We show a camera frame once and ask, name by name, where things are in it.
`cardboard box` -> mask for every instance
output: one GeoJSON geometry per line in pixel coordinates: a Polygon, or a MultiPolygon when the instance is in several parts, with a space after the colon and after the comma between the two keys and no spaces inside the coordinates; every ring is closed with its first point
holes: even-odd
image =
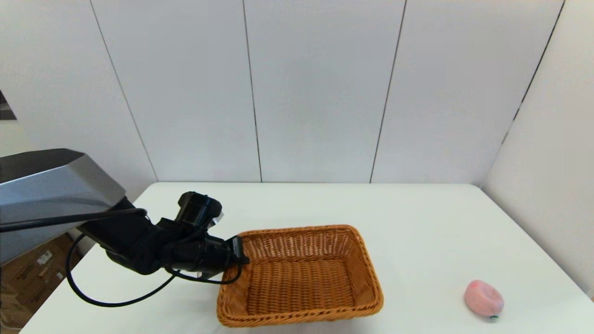
{"type": "MultiPolygon", "coordinates": [[[[62,235],[10,261],[1,268],[2,293],[20,293],[52,266],[62,268],[64,273],[70,245],[70,237],[62,235]]],[[[79,260],[78,253],[74,253],[72,266],[74,267],[79,260]]]]}
{"type": "Polygon", "coordinates": [[[46,299],[56,289],[62,273],[54,271],[48,279],[48,283],[38,280],[33,281],[24,291],[19,294],[2,294],[2,311],[19,311],[35,313],[46,299]]]}
{"type": "Polygon", "coordinates": [[[33,314],[22,311],[2,310],[0,311],[0,316],[2,317],[2,324],[5,326],[23,328],[31,320],[33,314]]]}

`black cable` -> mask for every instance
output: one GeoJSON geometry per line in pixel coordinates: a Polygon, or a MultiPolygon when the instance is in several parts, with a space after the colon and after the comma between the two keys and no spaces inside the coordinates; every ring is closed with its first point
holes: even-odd
{"type": "Polygon", "coordinates": [[[19,231],[22,229],[39,228],[39,227],[44,227],[44,226],[60,225],[60,224],[66,224],[66,223],[99,220],[99,219],[104,219],[104,218],[109,218],[109,217],[114,217],[114,216],[131,215],[134,213],[142,213],[142,215],[146,215],[147,211],[144,209],[134,208],[134,209],[125,209],[125,210],[117,210],[117,211],[85,213],[83,215],[72,215],[72,216],[51,217],[51,218],[44,218],[44,219],[21,220],[19,222],[10,222],[10,223],[5,223],[5,224],[0,224],[0,233],[19,231]]]}
{"type": "Polygon", "coordinates": [[[121,306],[128,306],[128,305],[137,303],[139,301],[143,301],[143,300],[147,299],[148,297],[150,297],[150,296],[156,294],[157,292],[161,291],[161,289],[163,289],[167,284],[169,284],[176,277],[175,275],[172,275],[168,280],[165,281],[165,283],[161,284],[155,290],[152,290],[148,294],[145,294],[144,296],[139,297],[139,298],[136,298],[136,299],[133,299],[133,300],[124,301],[124,302],[121,302],[121,303],[104,303],[102,301],[96,301],[96,300],[88,297],[87,295],[85,295],[76,286],[76,284],[74,283],[74,280],[72,278],[72,272],[71,272],[71,268],[70,268],[70,261],[72,260],[72,254],[74,253],[74,249],[76,248],[76,246],[78,245],[78,243],[84,237],[85,237],[84,234],[80,235],[76,240],[74,240],[74,243],[72,244],[72,246],[70,246],[70,249],[68,250],[68,256],[66,257],[66,278],[68,279],[68,284],[70,284],[70,287],[72,288],[72,290],[74,291],[74,293],[77,294],[77,296],[79,296],[82,300],[86,301],[89,304],[93,304],[93,305],[101,306],[101,307],[121,307],[121,306]]]}

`white wall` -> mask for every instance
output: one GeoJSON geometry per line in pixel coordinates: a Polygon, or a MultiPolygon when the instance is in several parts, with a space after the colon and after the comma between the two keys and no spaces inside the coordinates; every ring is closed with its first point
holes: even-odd
{"type": "Polygon", "coordinates": [[[159,181],[260,182],[241,0],[93,0],[159,181]]]}
{"type": "Polygon", "coordinates": [[[478,184],[561,3],[6,0],[0,89],[38,148],[132,198],[260,173],[478,184]]]}
{"type": "Polygon", "coordinates": [[[0,121],[0,157],[35,150],[18,121],[0,121]]]}
{"type": "Polygon", "coordinates": [[[0,2],[0,90],[39,149],[87,153],[131,199],[157,179],[88,0],[0,2]]]}
{"type": "Polygon", "coordinates": [[[568,0],[484,190],[594,295],[594,1],[568,0]]]}
{"type": "Polygon", "coordinates": [[[480,184],[562,0],[410,0],[372,182],[480,184]]]}

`basket rim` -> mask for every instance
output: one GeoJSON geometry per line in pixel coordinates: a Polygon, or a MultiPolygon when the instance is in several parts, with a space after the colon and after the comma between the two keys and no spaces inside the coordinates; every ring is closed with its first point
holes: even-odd
{"type": "Polygon", "coordinates": [[[242,232],[239,234],[240,237],[248,237],[252,235],[262,235],[262,234],[285,234],[285,233],[292,233],[292,232],[309,232],[309,231],[332,231],[332,230],[348,230],[350,233],[353,233],[357,242],[358,247],[361,249],[364,255],[364,264],[367,269],[367,272],[370,275],[372,280],[372,291],[374,299],[370,303],[366,303],[363,305],[357,306],[350,306],[350,307],[333,307],[333,308],[313,308],[309,310],[301,310],[301,311],[292,311],[292,312],[282,312],[282,313],[266,313],[266,314],[253,314],[247,316],[240,316],[233,313],[230,313],[223,308],[223,292],[226,290],[225,286],[221,286],[219,290],[219,296],[217,298],[217,317],[221,322],[227,323],[228,321],[232,322],[266,322],[273,320],[273,319],[295,319],[301,317],[318,317],[323,314],[328,314],[329,316],[332,314],[337,313],[346,313],[346,312],[359,312],[361,315],[370,315],[378,312],[383,304],[384,304],[384,296],[381,291],[380,282],[377,278],[377,274],[375,273],[375,269],[373,264],[371,263],[371,259],[369,257],[369,253],[367,252],[367,248],[365,246],[365,242],[363,241],[363,237],[359,233],[359,231],[354,228],[353,226],[341,224],[341,225],[321,225],[321,226],[305,226],[305,227],[297,227],[297,228],[280,228],[280,229],[261,229],[261,230],[251,230],[242,232]]]}

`tabletop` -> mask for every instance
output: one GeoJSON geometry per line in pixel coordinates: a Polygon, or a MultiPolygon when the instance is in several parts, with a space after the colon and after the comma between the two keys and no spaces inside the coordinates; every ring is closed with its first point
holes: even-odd
{"type": "MultiPolygon", "coordinates": [[[[384,293],[376,315],[230,329],[216,317],[217,285],[174,279],[151,298],[101,308],[63,282],[21,331],[37,333],[594,333],[594,303],[480,189],[472,185],[233,184],[160,182],[134,203],[153,223],[173,219],[186,191],[208,194],[224,218],[210,233],[349,224],[369,251],[384,293]],[[499,319],[474,315],[463,301],[480,279],[505,299],[499,319]]],[[[93,247],[73,270],[79,287],[107,302],[133,299],[169,275],[138,275],[93,247]]]]}

